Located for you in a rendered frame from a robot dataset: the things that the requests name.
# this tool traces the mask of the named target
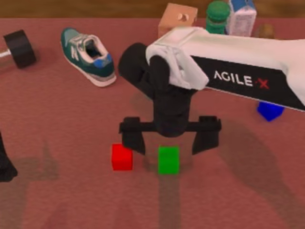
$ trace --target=shoe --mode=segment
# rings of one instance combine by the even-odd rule
[[[94,85],[106,87],[115,82],[112,57],[97,36],[66,28],[61,33],[61,47],[68,62]]]

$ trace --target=blue and white carton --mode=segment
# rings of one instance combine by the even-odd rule
[[[256,8],[252,0],[229,0],[231,13],[226,32],[232,36],[250,37],[256,19]]]

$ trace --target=red x logo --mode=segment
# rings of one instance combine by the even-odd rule
[[[259,88],[265,88],[265,89],[269,89],[268,86],[268,80],[262,80],[261,78],[258,78],[256,83],[260,83],[261,85],[259,86]]]

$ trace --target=brown tabletop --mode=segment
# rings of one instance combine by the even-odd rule
[[[138,154],[134,171],[113,172],[119,122],[151,120],[152,103],[120,77],[107,88],[90,83],[64,59],[60,33],[69,26],[99,36],[117,62],[128,45],[153,42],[158,21],[0,20],[1,34],[24,29],[39,56],[26,70],[1,62],[0,131],[20,173],[0,183],[1,229],[305,228],[302,112],[286,109],[268,123],[257,101],[202,91],[193,97],[191,119],[222,119],[217,149],[191,157],[192,133],[144,134],[148,161],[159,145],[180,147],[180,175],[159,176]],[[281,39],[305,39],[305,19],[263,21]]]

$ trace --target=blue cube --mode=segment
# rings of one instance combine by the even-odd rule
[[[257,111],[268,121],[271,122],[275,118],[281,116],[284,107],[275,104],[259,102]]]

